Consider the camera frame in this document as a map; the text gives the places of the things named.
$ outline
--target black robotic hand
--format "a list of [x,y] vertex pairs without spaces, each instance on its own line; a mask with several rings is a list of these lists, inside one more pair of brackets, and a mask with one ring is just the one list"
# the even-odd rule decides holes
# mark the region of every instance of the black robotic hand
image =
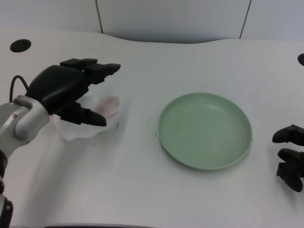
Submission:
[[106,126],[106,119],[76,102],[89,91],[90,84],[99,84],[120,69],[120,64],[98,64],[97,59],[70,59],[59,66],[42,71],[29,85],[25,96],[39,101],[49,115],[57,114],[74,124]]
[[[274,134],[272,142],[291,142],[304,146],[304,129],[295,125],[283,128]],[[285,162],[279,163],[276,175],[281,177],[291,189],[301,192],[303,183],[300,178],[304,177],[304,152],[284,148],[277,155]]]

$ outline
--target green plate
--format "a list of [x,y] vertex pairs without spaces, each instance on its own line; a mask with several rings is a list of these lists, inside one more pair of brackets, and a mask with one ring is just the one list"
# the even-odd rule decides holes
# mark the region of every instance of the green plate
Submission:
[[166,151],[197,169],[231,166],[249,152],[252,130],[243,111],[213,94],[179,97],[163,110],[158,135]]

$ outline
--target black cable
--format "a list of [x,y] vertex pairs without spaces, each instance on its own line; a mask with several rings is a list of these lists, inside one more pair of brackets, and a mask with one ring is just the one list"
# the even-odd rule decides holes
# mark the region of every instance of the black cable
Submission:
[[20,75],[16,75],[13,77],[11,84],[10,84],[10,91],[9,91],[9,102],[11,102],[13,100],[13,90],[14,90],[14,84],[16,79],[19,78],[21,80],[21,82],[23,83],[25,89],[27,90],[27,92],[29,93],[29,87],[28,84],[26,83],[26,81],[24,80],[23,77],[21,77]]

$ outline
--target black grommet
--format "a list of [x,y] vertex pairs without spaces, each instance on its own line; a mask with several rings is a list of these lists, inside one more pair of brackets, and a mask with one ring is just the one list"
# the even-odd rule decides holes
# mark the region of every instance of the black grommet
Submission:
[[10,50],[12,52],[23,52],[29,49],[32,43],[28,39],[20,39],[11,44]]
[[298,61],[302,66],[304,66],[304,54],[300,54],[298,56]]

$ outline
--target robotic hand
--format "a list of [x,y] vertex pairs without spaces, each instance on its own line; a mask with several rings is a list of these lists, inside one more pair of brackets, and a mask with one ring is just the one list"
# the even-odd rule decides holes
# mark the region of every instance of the robotic hand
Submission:
[[8,158],[20,146],[31,142],[49,116],[75,124],[106,126],[103,116],[84,109],[76,102],[89,91],[90,84],[99,84],[114,74],[119,64],[98,64],[97,59],[70,59],[42,71],[27,87],[25,96],[0,106],[0,227],[9,228],[12,202],[4,197],[3,176]]
[[[304,129],[296,125],[283,128],[274,134],[272,142],[291,142],[304,146]],[[285,162],[279,163],[276,175],[282,178],[291,189],[301,192],[303,190],[301,178],[304,178],[304,152],[283,148],[277,155]]]

